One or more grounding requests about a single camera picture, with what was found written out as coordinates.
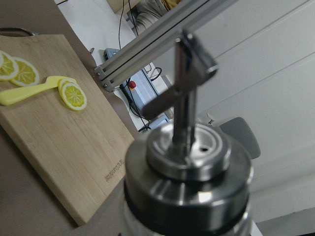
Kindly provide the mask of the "glass sauce bottle steel spout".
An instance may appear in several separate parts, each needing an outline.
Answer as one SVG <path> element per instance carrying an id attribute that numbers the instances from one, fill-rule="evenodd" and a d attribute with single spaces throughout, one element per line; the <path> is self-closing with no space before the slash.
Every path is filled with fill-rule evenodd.
<path id="1" fill-rule="evenodd" d="M 131 236 L 248 236 L 251 158 L 219 128 L 196 121 L 197 87 L 215 60 L 186 31 L 176 39 L 175 82 L 143 107 L 173 122 L 137 138 L 125 157 L 124 218 Z"/>

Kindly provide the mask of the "bamboo cutting board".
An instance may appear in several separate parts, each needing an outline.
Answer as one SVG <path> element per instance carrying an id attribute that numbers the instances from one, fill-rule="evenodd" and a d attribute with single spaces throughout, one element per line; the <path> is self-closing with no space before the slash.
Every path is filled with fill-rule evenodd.
<path id="1" fill-rule="evenodd" d="M 74 78 L 87 107 L 69 109 L 53 88 L 0 109 L 0 123 L 78 225 L 86 224 L 125 175 L 133 137 L 67 39 L 0 38 L 0 48 L 48 76 Z"/>

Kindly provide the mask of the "yellow plastic knife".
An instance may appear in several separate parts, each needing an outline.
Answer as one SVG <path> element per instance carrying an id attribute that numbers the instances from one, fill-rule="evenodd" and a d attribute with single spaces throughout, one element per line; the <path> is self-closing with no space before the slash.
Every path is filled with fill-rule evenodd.
<path id="1" fill-rule="evenodd" d="M 0 104 L 3 106 L 12 105 L 31 97 L 37 93 L 58 87 L 60 80 L 70 79 L 71 82 L 77 82 L 75 79 L 65 76 L 49 76 L 42 84 L 19 87 L 3 90 L 0 92 Z"/>

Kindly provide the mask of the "aluminium frame post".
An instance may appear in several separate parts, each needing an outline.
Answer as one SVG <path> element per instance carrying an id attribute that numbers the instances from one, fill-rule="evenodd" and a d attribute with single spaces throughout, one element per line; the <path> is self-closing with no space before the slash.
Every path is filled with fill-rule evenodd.
<path id="1" fill-rule="evenodd" d="M 233 0 L 183 0 L 151 27 L 94 69 L 103 87 L 114 92 L 145 65 L 173 47 L 183 30 L 194 32 L 231 5 Z"/>

